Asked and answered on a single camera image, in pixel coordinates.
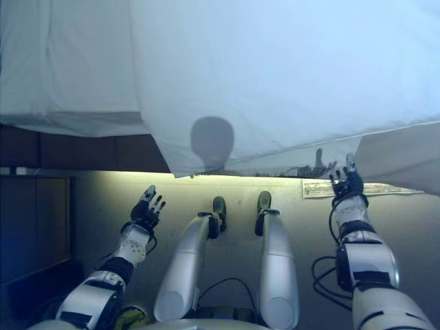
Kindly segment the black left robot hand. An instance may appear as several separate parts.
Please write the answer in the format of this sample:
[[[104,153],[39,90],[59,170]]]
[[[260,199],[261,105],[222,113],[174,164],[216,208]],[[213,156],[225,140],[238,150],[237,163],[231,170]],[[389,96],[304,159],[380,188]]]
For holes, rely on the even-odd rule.
[[[150,185],[131,210],[131,221],[146,230],[152,230],[160,221],[160,212],[166,205],[163,195],[157,195],[156,187]]]

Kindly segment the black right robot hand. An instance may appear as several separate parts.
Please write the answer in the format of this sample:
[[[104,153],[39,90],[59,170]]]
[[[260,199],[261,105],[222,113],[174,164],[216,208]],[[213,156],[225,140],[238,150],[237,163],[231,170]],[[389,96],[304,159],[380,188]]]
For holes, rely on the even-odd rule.
[[[335,169],[329,175],[329,179],[335,201],[363,194],[364,182],[358,173],[355,156],[352,153],[346,155],[346,164],[342,168]]]

